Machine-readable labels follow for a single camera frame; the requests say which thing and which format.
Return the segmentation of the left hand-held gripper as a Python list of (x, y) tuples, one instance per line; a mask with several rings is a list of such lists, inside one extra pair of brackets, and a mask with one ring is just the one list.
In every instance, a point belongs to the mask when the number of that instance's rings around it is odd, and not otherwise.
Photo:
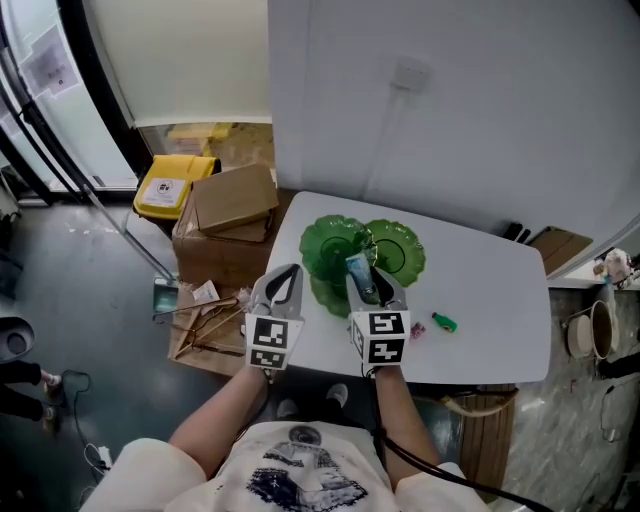
[(303, 271), (281, 265), (259, 278), (245, 315), (246, 363), (284, 370), (304, 327), (301, 316)]

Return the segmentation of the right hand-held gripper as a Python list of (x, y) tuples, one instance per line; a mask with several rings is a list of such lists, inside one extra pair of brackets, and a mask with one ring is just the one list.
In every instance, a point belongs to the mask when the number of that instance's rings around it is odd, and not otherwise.
[(374, 284), (363, 287), (346, 275), (350, 306), (351, 343), (359, 360), (360, 375), (387, 366), (400, 366), (411, 331), (404, 287), (388, 272), (371, 268)]

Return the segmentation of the light blue small packet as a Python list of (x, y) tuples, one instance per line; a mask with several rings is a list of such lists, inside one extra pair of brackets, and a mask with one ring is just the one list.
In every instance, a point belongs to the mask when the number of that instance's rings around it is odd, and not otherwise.
[(363, 252), (352, 255), (345, 260), (345, 265), (360, 299), (366, 304), (379, 305), (380, 295), (366, 255)]

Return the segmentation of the green three-tier glass dish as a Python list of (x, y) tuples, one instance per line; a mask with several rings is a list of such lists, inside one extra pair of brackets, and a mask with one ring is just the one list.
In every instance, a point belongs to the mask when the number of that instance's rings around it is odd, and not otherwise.
[(387, 219), (362, 223), (344, 215), (319, 217), (304, 230), (299, 251), (316, 301), (339, 318), (349, 315), (347, 258), (364, 254), (372, 266), (405, 288), (416, 282), (426, 267), (426, 253), (414, 231)]

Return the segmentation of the person's right forearm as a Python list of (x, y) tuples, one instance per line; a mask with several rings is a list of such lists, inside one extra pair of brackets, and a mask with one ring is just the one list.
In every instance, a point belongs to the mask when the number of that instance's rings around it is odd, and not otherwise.
[(438, 466), (439, 452), (412, 399), (400, 366), (384, 366), (375, 376), (381, 425), (401, 448)]

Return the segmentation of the person's left forearm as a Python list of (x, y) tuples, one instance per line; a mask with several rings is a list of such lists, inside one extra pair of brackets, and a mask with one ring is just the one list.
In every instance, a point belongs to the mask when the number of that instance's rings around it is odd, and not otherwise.
[(179, 425), (168, 443), (192, 458), (205, 476), (211, 478), (230, 453), (266, 386), (267, 377), (262, 369), (243, 367)]

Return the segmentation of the white paper tag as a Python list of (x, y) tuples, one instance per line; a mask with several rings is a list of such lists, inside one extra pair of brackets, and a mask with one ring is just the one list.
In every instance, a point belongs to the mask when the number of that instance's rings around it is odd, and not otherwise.
[(217, 289), (211, 280), (206, 281), (192, 292), (196, 304), (217, 301), (220, 299)]

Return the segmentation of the large cardboard box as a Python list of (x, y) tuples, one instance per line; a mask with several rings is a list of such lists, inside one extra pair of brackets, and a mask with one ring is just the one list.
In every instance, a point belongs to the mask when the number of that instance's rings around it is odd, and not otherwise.
[(198, 285), (211, 280), (222, 287), (253, 285), (266, 272), (277, 233), (296, 194), (295, 190), (278, 190), (279, 206), (261, 242), (203, 235), (194, 201), (189, 198), (172, 232), (180, 279)]

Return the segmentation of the wooden clothes hangers bundle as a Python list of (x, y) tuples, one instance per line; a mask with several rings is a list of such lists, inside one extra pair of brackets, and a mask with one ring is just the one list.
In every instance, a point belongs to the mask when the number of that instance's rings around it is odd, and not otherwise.
[[(206, 343), (206, 338), (221, 327), (230, 324), (243, 312), (244, 308), (239, 299), (231, 296), (217, 301), (177, 308), (166, 313), (154, 314), (152, 321), (155, 324), (169, 324), (171, 328), (180, 332), (178, 348), (170, 352), (174, 359), (179, 359), (189, 352), (200, 353), (202, 351), (240, 357), (245, 353), (244, 348), (220, 345), (218, 342)], [(174, 318), (183, 313), (189, 314), (185, 325), (168, 320), (169, 316)]]

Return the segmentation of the flat cardboard box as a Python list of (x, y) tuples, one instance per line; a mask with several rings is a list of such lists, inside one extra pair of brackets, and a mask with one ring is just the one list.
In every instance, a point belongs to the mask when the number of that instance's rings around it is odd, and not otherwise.
[(194, 181), (199, 231), (207, 237), (263, 242), (279, 206), (271, 170), (252, 164)]

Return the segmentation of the grey-green dustpan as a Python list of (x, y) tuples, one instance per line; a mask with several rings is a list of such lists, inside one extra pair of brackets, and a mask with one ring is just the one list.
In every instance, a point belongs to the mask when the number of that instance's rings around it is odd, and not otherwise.
[(161, 275), (154, 277), (153, 312), (155, 314), (173, 311), (176, 308), (179, 286), (173, 279)]

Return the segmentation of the wooden chair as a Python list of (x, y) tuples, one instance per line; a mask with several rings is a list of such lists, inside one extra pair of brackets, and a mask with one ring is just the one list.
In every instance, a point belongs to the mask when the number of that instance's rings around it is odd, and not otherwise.
[(486, 418), (508, 408), (519, 393), (517, 387), (489, 390), (475, 387), (469, 390), (445, 394), (438, 402), (449, 411), (464, 418)]

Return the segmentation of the yellow plastic bin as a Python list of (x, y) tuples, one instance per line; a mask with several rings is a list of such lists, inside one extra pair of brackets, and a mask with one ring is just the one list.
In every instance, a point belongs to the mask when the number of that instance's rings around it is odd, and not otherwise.
[(194, 181), (221, 171), (216, 157), (156, 155), (134, 199), (134, 210), (148, 219), (177, 220)]

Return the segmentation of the metal pole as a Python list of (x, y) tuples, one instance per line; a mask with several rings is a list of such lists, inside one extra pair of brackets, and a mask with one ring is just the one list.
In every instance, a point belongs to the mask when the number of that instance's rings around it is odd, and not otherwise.
[(131, 248), (133, 248), (134, 251), (139, 256), (141, 256), (143, 260), (148, 265), (150, 265), (156, 271), (156, 273), (164, 279), (167, 284), (173, 286), (176, 282), (173, 274), (128, 230), (128, 216), (125, 215), (121, 221), (117, 221), (116, 218), (109, 213), (109, 211), (101, 203), (101, 201), (88, 185), (83, 185), (82, 190), (91, 201), (91, 203), (103, 215), (107, 222), (116, 230), (116, 232), (125, 240), (125, 242)]

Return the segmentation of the person's white printed shirt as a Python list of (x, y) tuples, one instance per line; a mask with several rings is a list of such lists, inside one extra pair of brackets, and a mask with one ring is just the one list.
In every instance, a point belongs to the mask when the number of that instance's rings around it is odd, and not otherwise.
[(80, 512), (490, 512), (475, 491), (425, 473), (391, 485), (364, 429), (324, 422), (249, 428), (207, 478), (178, 448), (138, 439)]

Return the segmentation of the leaning cardboard sheet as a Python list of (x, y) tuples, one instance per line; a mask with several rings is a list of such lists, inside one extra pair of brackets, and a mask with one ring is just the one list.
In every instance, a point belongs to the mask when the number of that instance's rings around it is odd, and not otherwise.
[(548, 226), (536, 235), (528, 245), (540, 253), (545, 275), (549, 277), (592, 242), (593, 240), (589, 237)]

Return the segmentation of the small beige round basket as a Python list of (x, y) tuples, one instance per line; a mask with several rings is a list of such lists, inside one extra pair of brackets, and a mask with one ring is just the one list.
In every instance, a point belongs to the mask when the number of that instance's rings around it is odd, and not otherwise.
[(593, 332), (587, 315), (579, 315), (569, 321), (567, 328), (567, 348), (575, 359), (593, 354)]

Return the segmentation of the beige round tub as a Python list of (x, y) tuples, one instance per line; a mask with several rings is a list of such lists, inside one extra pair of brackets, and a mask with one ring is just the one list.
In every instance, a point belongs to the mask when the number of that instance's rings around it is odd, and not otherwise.
[(591, 306), (589, 318), (594, 354), (598, 360), (604, 360), (611, 353), (614, 341), (614, 321), (609, 305), (596, 300)]

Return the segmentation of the white power strip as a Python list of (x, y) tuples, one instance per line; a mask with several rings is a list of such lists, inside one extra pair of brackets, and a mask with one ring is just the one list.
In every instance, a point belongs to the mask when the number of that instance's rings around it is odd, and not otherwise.
[(85, 461), (100, 473), (110, 471), (113, 466), (110, 450), (106, 446), (87, 443), (84, 446), (83, 456)]

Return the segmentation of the plush toys on counter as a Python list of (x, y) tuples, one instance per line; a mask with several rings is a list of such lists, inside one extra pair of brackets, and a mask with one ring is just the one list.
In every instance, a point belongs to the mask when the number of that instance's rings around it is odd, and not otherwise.
[(595, 276), (602, 277), (605, 281), (623, 288), (631, 279), (634, 272), (631, 257), (624, 250), (613, 248), (593, 267)]

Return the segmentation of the grey round bin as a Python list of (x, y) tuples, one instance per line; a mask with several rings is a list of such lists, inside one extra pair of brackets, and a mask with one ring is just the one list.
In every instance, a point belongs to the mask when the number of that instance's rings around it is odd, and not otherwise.
[(35, 333), (23, 318), (0, 318), (0, 364), (7, 364), (25, 356), (34, 346)]

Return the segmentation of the paper notice on glass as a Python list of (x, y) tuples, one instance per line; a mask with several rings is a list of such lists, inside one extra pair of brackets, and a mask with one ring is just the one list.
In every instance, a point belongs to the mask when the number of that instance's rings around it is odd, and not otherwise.
[(57, 25), (31, 45), (21, 71), (34, 97), (56, 96), (80, 83)]

